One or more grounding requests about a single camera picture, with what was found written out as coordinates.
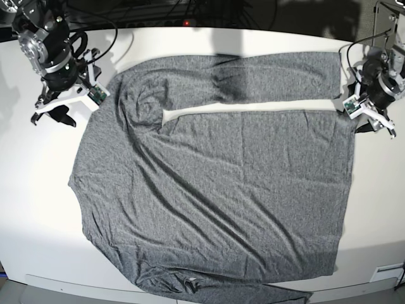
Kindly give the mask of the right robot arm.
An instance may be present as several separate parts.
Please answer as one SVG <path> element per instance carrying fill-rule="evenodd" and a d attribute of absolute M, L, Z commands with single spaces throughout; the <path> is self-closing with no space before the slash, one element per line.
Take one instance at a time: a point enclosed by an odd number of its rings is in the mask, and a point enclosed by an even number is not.
<path fill-rule="evenodd" d="M 81 102 L 96 111 L 110 95 L 98 81 L 101 69 L 96 61 L 103 53 L 87 47 L 84 31 L 71 32 L 61 1 L 1 1 L 1 25 L 16 33 L 21 51 L 42 82 L 33 124 L 47 115 L 75 127 L 68 114 L 70 104 Z"/>

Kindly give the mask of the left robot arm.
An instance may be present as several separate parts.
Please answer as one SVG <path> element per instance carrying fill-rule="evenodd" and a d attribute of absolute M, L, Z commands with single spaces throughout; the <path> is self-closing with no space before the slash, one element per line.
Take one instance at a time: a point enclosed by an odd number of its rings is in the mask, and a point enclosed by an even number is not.
<path fill-rule="evenodd" d="M 348 86 L 349 96 L 342 106 L 350 119 L 366 119 L 357 127 L 357 134 L 386 129 L 391 138 L 397 136 L 388 107 L 404 98 L 404 13 L 391 18 L 391 28 L 371 38 L 383 37 L 385 42 L 393 38 L 393 45 L 370 56 L 360 66 L 349 65 L 354 82 Z"/>

